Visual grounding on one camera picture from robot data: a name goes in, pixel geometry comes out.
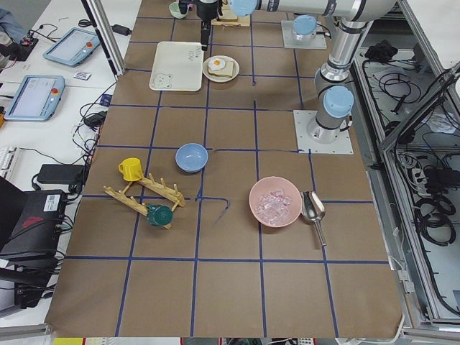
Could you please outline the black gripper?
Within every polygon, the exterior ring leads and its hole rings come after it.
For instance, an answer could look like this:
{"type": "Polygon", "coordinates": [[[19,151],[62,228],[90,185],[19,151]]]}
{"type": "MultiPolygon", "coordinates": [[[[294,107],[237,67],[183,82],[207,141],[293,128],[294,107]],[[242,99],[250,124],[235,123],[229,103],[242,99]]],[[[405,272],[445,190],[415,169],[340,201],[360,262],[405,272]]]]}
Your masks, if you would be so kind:
{"type": "Polygon", "coordinates": [[[201,22],[201,49],[208,50],[209,22],[216,19],[219,12],[219,0],[197,0],[195,2],[196,13],[201,22]]]}

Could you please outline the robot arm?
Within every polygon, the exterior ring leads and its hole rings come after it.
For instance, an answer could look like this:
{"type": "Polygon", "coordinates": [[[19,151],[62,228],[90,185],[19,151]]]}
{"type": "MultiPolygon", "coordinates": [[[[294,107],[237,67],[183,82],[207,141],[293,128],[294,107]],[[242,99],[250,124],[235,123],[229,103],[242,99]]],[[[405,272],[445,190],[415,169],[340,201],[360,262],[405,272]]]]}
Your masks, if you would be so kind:
{"type": "Polygon", "coordinates": [[[391,8],[394,1],[228,1],[238,17],[256,10],[266,12],[297,12],[322,17],[337,16],[341,20],[333,36],[333,47],[327,61],[315,76],[319,110],[308,122],[307,134],[321,144],[332,143],[340,126],[350,115],[354,105],[352,92],[342,83],[349,76],[349,68],[366,36],[369,24],[379,19],[391,8]]]}
{"type": "Polygon", "coordinates": [[[317,18],[309,14],[297,16],[293,21],[293,32],[297,40],[313,38],[317,33],[317,27],[317,18]]]}

